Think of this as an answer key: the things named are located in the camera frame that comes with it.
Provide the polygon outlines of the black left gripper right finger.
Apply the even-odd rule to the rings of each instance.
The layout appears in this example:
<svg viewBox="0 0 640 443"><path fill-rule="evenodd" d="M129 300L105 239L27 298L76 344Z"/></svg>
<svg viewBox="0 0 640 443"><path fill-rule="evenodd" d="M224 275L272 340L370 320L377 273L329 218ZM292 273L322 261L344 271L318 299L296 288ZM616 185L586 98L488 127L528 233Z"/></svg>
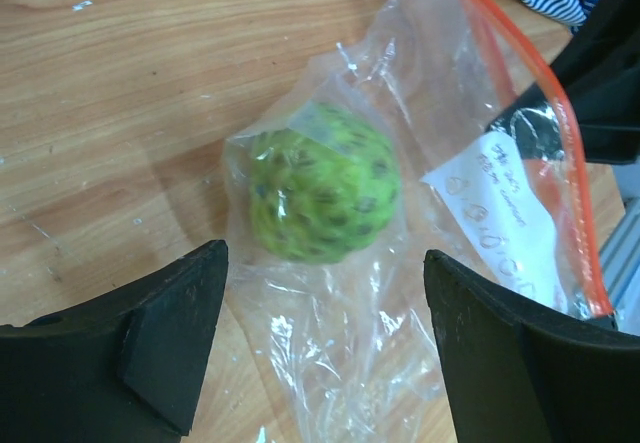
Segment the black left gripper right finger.
<svg viewBox="0 0 640 443"><path fill-rule="evenodd" d="M636 442L639 339L489 281L439 250L424 260L460 442Z"/></svg>

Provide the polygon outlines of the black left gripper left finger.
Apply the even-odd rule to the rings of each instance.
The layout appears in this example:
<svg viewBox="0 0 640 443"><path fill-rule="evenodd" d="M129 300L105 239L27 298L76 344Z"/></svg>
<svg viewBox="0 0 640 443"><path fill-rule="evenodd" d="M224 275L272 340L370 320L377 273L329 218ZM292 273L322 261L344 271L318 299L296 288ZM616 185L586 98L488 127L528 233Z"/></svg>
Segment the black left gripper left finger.
<svg viewBox="0 0 640 443"><path fill-rule="evenodd" d="M178 442L190 434L225 293L203 244L99 297L1 328L5 442Z"/></svg>

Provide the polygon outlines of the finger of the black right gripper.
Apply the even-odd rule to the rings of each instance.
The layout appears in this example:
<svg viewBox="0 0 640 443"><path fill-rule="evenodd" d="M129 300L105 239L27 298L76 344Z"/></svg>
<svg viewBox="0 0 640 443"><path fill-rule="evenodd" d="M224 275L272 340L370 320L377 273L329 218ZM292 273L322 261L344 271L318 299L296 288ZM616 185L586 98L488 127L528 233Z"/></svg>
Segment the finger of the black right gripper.
<svg viewBox="0 0 640 443"><path fill-rule="evenodd" d="M639 158L639 0L599 0L551 68L592 163Z"/></svg>

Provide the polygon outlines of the clear zip top bag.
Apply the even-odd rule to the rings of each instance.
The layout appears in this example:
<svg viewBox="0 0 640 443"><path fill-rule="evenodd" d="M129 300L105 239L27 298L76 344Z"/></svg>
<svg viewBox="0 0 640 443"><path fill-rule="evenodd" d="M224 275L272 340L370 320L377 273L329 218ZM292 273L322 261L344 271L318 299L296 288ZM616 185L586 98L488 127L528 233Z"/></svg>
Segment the clear zip top bag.
<svg viewBox="0 0 640 443"><path fill-rule="evenodd" d="M309 103L367 119L399 164L394 217L334 264L270 253L250 221L252 142ZM418 439L444 388L428 250L563 314L611 312L575 113L493 0L388 0L359 43L310 59L223 156L231 304L303 442Z"/></svg>

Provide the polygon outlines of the green fake round fruit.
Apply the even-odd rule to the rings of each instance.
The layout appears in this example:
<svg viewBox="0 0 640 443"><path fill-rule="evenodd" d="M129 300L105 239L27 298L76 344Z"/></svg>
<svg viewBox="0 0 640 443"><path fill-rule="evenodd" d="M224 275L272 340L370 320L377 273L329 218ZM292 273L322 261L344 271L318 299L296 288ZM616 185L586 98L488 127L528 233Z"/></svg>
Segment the green fake round fruit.
<svg viewBox="0 0 640 443"><path fill-rule="evenodd" d="M367 119L309 103L250 151L250 221L270 253L334 264L370 246L394 217L401 177L393 143Z"/></svg>

